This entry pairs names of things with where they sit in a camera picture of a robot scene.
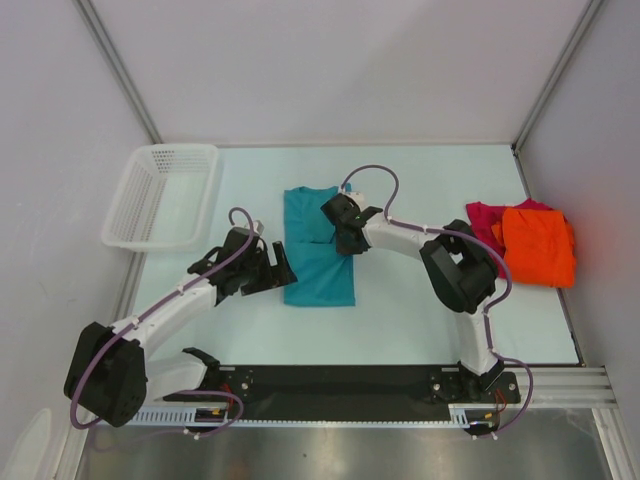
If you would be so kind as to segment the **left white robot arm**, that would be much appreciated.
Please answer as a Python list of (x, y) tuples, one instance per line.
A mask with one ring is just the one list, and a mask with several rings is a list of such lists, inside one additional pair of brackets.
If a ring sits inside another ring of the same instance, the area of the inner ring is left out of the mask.
[(63, 392), (70, 420), (84, 408), (114, 427), (166, 396), (207, 400), (221, 387), (218, 361), (197, 348), (165, 360), (154, 353), (187, 323), (241, 294), (248, 296), (295, 283), (282, 242), (267, 244), (257, 229), (231, 228), (222, 245), (194, 262), (178, 285), (146, 311), (109, 326), (93, 322), (78, 339)]

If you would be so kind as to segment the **white plastic basket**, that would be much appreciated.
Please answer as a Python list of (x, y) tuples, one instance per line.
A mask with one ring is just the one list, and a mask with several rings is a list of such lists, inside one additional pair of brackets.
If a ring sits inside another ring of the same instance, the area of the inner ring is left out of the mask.
[(210, 228), (223, 166), (211, 144), (140, 147), (116, 188), (102, 243), (134, 252), (186, 252)]

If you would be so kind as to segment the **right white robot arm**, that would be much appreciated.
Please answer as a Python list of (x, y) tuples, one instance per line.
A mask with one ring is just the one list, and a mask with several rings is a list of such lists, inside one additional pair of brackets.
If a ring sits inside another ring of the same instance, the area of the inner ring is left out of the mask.
[(403, 223), (379, 207), (366, 206), (359, 193), (339, 193), (321, 211), (335, 228), (339, 254), (359, 255), (375, 248), (422, 262), (437, 299), (455, 315), (463, 393), (473, 401), (493, 394), (504, 370), (488, 333), (487, 307), (498, 268), (470, 226), (461, 220), (442, 229)]

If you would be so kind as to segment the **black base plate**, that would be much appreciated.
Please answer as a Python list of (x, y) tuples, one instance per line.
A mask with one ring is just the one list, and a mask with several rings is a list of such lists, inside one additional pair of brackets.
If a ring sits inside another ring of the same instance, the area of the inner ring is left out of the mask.
[(222, 388), (244, 403), (244, 420), (445, 421), (453, 404), (515, 405), (512, 372), (489, 386), (453, 365), (236, 365), (205, 374), (197, 391)]

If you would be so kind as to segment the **magenta folded t shirt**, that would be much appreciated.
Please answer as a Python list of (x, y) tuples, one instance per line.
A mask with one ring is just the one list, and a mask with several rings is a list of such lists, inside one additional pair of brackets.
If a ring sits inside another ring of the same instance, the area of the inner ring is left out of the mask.
[(546, 242), (557, 224), (551, 209), (526, 200), (516, 206), (474, 202), (466, 212), (474, 234), (501, 256), (514, 281), (533, 284), (541, 279)]

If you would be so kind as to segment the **teal t shirt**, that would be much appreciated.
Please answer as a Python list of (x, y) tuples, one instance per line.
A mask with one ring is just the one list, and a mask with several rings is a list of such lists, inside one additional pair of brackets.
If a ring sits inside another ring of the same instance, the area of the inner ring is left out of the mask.
[(337, 252), (335, 228), (321, 210), (338, 193), (337, 186), (301, 186), (284, 192), (285, 252), (297, 277), (284, 290), (289, 306), (356, 305), (353, 258)]

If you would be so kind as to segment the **aluminium frame rail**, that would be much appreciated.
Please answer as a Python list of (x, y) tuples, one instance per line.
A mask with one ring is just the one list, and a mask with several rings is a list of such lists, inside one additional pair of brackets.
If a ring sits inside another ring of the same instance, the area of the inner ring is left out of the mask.
[(532, 369), (531, 408), (615, 408), (617, 401), (603, 367)]

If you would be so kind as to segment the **orange folded t shirt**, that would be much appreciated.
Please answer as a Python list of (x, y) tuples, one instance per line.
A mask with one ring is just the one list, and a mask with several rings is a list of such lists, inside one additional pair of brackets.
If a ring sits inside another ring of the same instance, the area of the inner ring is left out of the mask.
[(575, 238), (559, 210), (508, 207), (492, 227), (515, 283), (550, 288), (575, 284)]

